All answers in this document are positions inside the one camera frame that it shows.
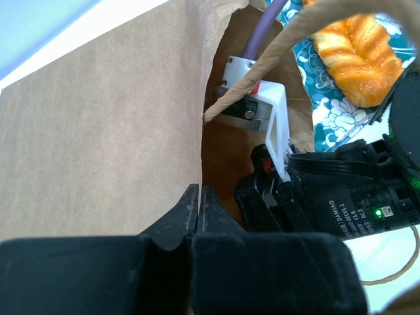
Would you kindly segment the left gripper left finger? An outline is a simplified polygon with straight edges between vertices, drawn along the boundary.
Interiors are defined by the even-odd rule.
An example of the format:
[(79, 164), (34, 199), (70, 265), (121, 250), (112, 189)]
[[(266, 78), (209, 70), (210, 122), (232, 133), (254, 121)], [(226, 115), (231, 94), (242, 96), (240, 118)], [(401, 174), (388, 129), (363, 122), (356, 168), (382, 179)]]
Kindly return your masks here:
[(137, 236), (15, 238), (1, 243), (2, 314), (138, 314), (148, 259), (174, 252), (195, 230), (199, 186)]

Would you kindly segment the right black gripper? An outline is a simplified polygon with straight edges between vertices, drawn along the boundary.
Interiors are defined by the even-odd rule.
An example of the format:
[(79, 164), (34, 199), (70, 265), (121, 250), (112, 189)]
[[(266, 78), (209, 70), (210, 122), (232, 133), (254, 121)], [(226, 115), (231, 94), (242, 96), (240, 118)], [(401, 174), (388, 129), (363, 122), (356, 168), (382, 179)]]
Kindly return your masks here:
[(394, 229), (381, 180), (288, 169), (290, 179), (283, 181), (264, 144), (253, 149), (251, 161), (253, 172), (234, 190), (249, 232), (324, 232), (351, 240)]

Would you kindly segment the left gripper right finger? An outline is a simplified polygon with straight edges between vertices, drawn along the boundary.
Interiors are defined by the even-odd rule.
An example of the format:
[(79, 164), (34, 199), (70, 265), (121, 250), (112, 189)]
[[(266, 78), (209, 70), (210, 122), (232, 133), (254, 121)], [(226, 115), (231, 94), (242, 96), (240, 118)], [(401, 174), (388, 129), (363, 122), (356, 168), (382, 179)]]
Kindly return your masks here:
[(367, 314), (352, 255), (323, 233), (246, 232), (214, 189), (192, 238), (195, 314)]

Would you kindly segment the orange braided fake bread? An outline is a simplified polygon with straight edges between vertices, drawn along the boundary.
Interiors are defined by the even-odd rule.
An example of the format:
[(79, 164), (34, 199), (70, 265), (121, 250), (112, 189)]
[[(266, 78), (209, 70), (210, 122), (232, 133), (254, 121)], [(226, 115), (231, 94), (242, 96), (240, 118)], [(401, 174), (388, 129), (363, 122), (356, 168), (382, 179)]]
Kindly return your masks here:
[(334, 22), (310, 38), (336, 86), (357, 107), (380, 105), (404, 70), (373, 14)]

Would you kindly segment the brown paper bag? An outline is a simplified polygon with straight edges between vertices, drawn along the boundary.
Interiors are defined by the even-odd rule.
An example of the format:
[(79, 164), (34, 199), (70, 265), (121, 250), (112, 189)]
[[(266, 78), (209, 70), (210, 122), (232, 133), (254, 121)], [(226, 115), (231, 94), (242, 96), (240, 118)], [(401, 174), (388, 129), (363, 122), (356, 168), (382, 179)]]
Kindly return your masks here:
[[(238, 10), (261, 1), (169, 1), (1, 93), (1, 243), (137, 236), (201, 186), (201, 113)], [(148, 259), (138, 314), (195, 314), (192, 238)]]

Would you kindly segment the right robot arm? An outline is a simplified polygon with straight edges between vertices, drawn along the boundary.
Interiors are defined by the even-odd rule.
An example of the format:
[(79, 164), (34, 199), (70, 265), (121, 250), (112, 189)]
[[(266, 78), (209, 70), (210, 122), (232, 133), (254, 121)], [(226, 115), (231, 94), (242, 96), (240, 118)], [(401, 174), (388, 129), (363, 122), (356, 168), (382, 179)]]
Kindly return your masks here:
[(334, 152), (290, 149), (276, 161), (255, 147), (254, 170), (234, 195), (250, 232), (325, 232), (351, 240), (419, 224), (419, 63), (412, 62), (380, 106), (380, 140)]

